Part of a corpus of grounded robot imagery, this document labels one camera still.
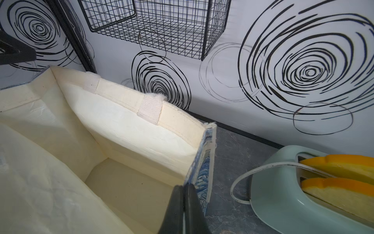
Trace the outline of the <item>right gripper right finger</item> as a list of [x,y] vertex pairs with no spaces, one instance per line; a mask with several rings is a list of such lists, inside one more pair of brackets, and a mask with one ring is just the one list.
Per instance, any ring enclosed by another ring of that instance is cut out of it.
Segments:
[[185,185],[185,233],[211,234],[193,184]]

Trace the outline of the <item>toast slice rear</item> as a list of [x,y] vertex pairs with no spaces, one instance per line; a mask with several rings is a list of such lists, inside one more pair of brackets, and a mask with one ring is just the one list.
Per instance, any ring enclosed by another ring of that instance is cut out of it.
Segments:
[[374,184],[374,159],[359,155],[327,155],[300,161],[340,178]]

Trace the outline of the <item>toast slice front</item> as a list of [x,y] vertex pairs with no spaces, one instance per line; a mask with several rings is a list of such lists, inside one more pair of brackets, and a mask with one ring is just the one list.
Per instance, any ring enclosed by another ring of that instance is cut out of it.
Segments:
[[302,190],[326,203],[360,218],[374,221],[374,186],[346,178],[310,178]]

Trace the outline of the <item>mint green toaster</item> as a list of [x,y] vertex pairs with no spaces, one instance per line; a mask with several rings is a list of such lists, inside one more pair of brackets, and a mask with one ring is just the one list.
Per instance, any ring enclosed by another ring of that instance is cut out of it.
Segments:
[[374,224],[301,189],[301,180],[317,177],[292,166],[253,175],[251,206],[256,216],[282,234],[372,234]]

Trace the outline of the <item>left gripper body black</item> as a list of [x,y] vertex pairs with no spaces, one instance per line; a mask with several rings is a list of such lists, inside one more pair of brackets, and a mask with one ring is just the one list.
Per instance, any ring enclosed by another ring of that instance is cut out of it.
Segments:
[[29,62],[36,59],[35,49],[1,31],[1,65]]

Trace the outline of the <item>canvas starry night tote bag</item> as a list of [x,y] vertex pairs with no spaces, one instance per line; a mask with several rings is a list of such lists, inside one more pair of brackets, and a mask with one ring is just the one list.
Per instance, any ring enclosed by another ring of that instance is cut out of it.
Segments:
[[214,123],[53,66],[1,89],[1,233],[158,234],[175,186],[210,200]]

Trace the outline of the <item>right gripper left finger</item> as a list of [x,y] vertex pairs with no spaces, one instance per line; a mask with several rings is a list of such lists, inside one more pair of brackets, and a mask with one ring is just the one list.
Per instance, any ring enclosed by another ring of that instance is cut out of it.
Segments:
[[173,188],[159,234],[182,234],[184,228],[184,188]]

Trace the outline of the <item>toast slice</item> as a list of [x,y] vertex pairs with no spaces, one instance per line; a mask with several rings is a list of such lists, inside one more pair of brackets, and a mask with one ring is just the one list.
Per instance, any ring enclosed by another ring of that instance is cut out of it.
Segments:
[[346,178],[310,178],[302,190],[326,203],[360,218],[374,221],[374,186]]
[[374,184],[374,159],[359,155],[327,155],[300,161],[340,178]]

